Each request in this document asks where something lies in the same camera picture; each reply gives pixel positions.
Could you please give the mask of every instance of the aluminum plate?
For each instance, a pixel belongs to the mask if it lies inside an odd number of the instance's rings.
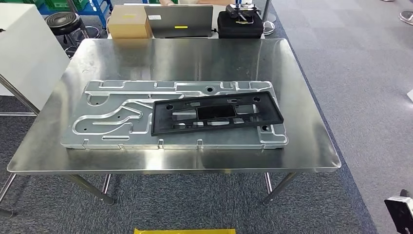
[[[93,80],[84,89],[61,144],[75,149],[275,149],[288,143],[283,124],[151,136],[158,100],[269,91],[267,81]]]

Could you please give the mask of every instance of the black plastic frame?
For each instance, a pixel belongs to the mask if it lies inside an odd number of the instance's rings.
[[[255,110],[258,110],[258,112],[239,114],[237,108],[242,105],[255,105]],[[183,120],[174,120],[173,118],[174,112],[192,110],[196,112],[195,118]],[[243,123],[237,123],[234,119],[242,119]],[[228,121],[228,124],[211,125],[208,123],[212,121]],[[203,123],[202,126],[194,125],[194,123],[200,122]],[[268,125],[282,124],[283,122],[284,118],[268,91],[189,97],[155,101],[153,103],[151,135],[159,136],[256,126],[262,126],[263,131],[268,131]]]

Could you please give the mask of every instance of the yellow label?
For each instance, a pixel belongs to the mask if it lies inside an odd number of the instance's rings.
[[[135,228],[133,234],[235,234],[235,229],[141,231]]]

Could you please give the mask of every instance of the laptop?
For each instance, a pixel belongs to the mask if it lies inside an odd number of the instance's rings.
[[[145,6],[155,38],[210,37],[212,5]]]

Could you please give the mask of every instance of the metal table top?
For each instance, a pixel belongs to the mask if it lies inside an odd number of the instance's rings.
[[[60,139],[90,80],[268,80],[289,143],[275,150],[75,150]],[[331,172],[341,166],[285,39],[86,39],[7,170],[34,174]]]

